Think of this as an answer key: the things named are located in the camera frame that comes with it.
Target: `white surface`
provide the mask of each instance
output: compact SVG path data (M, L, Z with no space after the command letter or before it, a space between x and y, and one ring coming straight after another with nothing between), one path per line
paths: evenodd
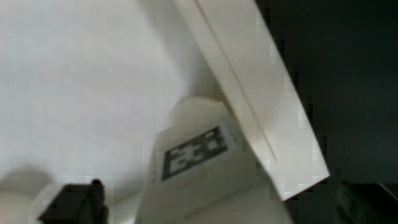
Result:
M152 150L138 213L140 224L159 223L291 223L289 214L264 170L243 141L223 104L188 98L172 113L172 127L159 133ZM165 151L213 127L222 129L227 151L167 180Z
M108 200L136 192L172 107L216 91L170 1L3 0L0 186L28 190L35 169L37 186L99 178Z
M26 214L31 198L15 192L0 193L0 223L7 224Z
M129 196L108 209L108 224L135 224L142 193Z
M328 176L254 0L175 0L245 136L287 199Z

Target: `white panel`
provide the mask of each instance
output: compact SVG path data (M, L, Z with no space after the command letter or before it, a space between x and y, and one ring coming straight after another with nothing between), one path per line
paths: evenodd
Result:
M175 0L278 195L328 176L287 71L252 0Z
M268 220L291 223L268 174L223 104L200 97L188 98L172 117L174 125L156 138L136 222L241 224ZM222 151L209 157L207 140L213 142L213 137L207 136L222 139L211 149ZM167 156L170 151L175 152L172 157ZM181 172L172 171L172 175L170 161L184 167Z

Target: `white wall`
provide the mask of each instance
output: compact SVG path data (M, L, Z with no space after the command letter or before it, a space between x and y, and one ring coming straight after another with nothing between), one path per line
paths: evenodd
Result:
M218 88L170 1L1 0L0 188L95 177L115 199L136 192L195 94Z

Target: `dark background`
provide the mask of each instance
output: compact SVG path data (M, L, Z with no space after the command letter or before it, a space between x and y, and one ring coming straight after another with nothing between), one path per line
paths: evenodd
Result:
M398 1L255 1L332 173L286 204L323 224L341 180L398 180Z

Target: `black object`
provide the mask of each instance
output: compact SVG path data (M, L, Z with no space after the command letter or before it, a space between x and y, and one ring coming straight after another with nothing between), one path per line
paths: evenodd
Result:
M346 181L337 191L337 224L396 224L398 201L385 191L396 184L351 184Z
M67 184L39 217L44 224L106 224L108 208L101 181Z

